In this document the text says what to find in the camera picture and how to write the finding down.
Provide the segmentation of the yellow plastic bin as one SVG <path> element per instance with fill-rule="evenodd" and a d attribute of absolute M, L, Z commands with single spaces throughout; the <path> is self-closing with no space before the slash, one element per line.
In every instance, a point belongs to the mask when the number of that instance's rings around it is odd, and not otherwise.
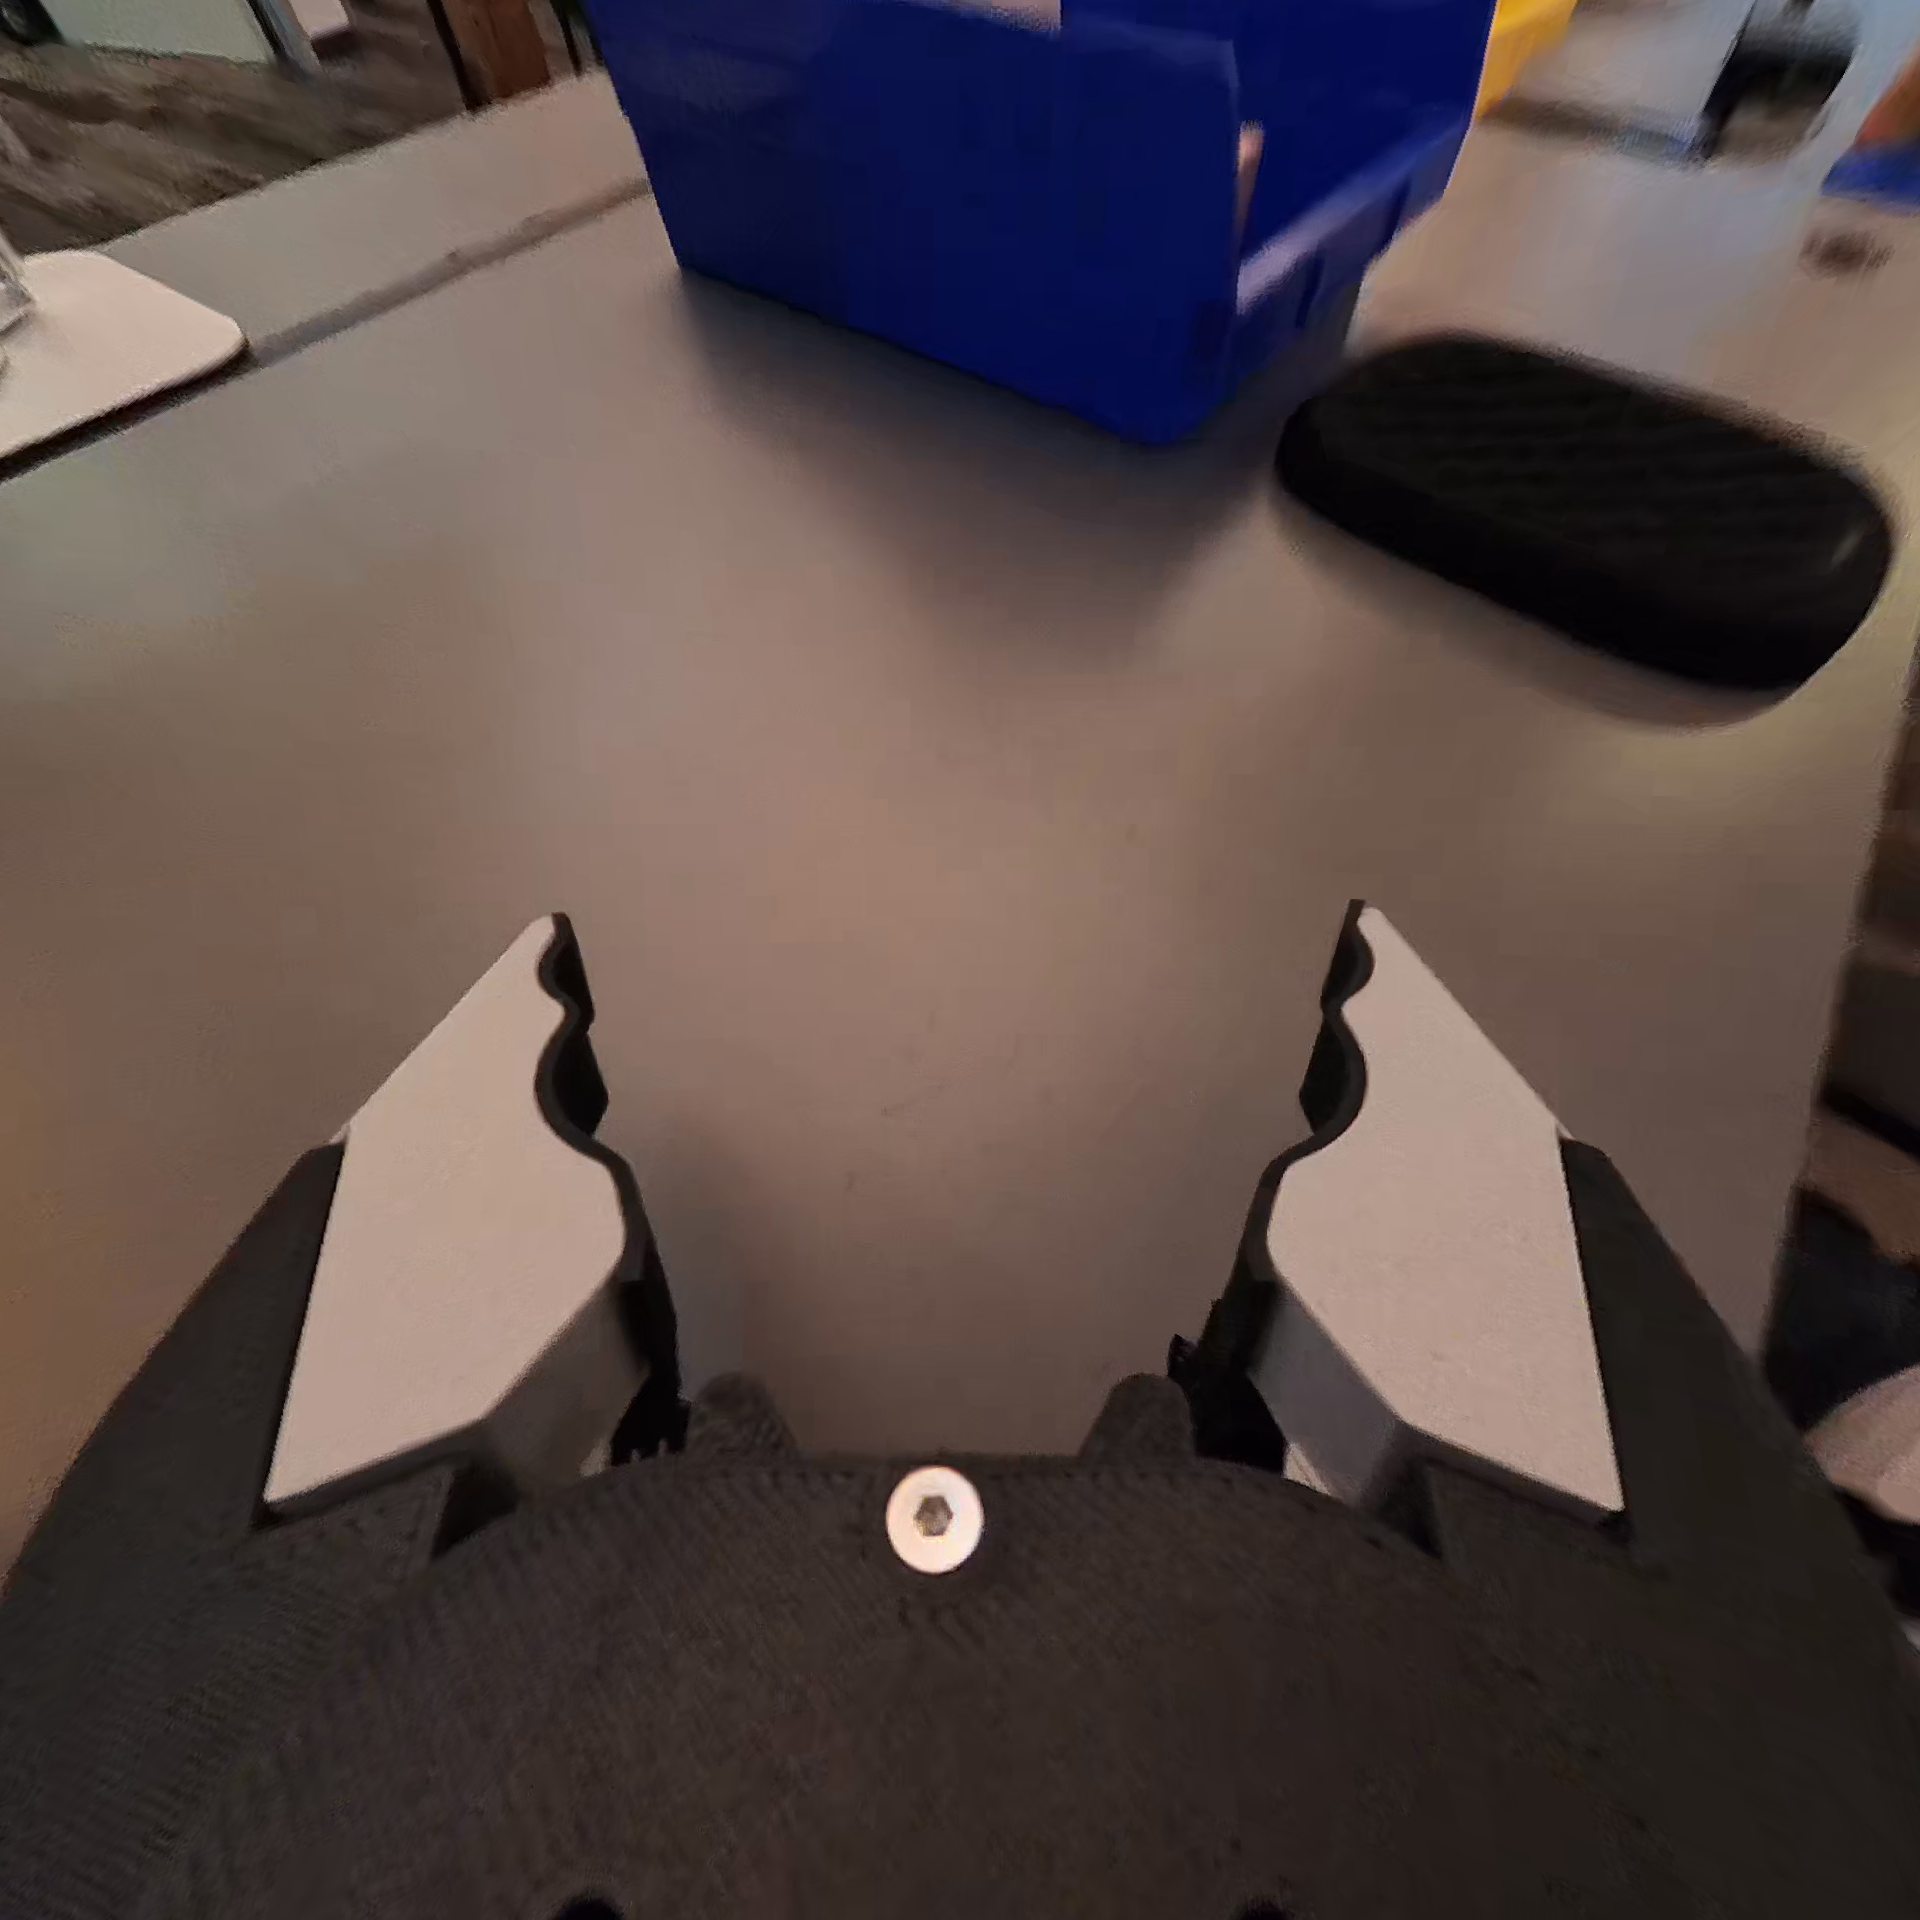
<path fill-rule="evenodd" d="M 1475 105 L 1476 117 L 1500 105 L 1520 82 L 1527 65 L 1555 49 L 1568 34 L 1574 10 L 1574 0 L 1494 3 L 1489 36 L 1486 42 L 1478 73 L 1478 96 Z"/>

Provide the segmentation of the blue plastic bin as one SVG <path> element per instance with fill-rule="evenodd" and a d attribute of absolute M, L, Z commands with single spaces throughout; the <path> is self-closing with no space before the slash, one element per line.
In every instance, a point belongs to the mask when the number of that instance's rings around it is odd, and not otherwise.
<path fill-rule="evenodd" d="M 1489 3 L 587 5 L 684 273 L 1145 445 L 1329 346 Z"/>

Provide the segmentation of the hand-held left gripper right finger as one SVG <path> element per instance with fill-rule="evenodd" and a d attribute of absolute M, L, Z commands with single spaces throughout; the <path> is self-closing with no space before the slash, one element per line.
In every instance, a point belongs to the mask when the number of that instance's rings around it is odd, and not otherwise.
<path fill-rule="evenodd" d="M 1168 1349 L 1199 1456 L 1380 1512 L 1440 1466 L 1624 1512 L 1568 1133 L 1375 905 L 1351 900 L 1231 1273 Z"/>

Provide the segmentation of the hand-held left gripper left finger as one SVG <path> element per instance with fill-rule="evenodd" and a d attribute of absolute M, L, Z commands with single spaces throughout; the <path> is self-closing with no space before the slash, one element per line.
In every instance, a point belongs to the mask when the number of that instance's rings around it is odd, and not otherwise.
<path fill-rule="evenodd" d="M 262 1501 L 461 1460 L 508 1499 L 678 1450 L 678 1321 L 567 914 L 535 920 L 336 1137 Z"/>

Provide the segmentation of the black cushion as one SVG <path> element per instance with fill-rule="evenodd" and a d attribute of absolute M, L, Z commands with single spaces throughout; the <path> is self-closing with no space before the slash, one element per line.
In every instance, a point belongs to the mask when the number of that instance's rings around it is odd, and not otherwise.
<path fill-rule="evenodd" d="M 1788 424 L 1470 332 L 1345 366 L 1281 426 L 1276 472 L 1391 561 L 1733 693 L 1833 660 L 1899 552 L 1867 477 Z"/>

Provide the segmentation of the person's white clothing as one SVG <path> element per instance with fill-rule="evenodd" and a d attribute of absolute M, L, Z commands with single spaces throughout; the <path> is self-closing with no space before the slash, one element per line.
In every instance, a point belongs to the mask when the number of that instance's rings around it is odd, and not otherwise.
<path fill-rule="evenodd" d="M 1837 1403 L 1807 1452 L 1828 1483 L 1888 1521 L 1918 1523 L 1918 1365 Z"/>

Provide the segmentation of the white metal plate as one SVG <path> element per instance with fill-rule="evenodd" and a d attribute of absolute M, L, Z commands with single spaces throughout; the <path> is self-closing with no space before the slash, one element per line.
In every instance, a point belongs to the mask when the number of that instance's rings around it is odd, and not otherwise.
<path fill-rule="evenodd" d="M 222 372 L 247 333 L 175 289 L 83 249 L 4 261 L 3 457 L 25 457 Z"/>

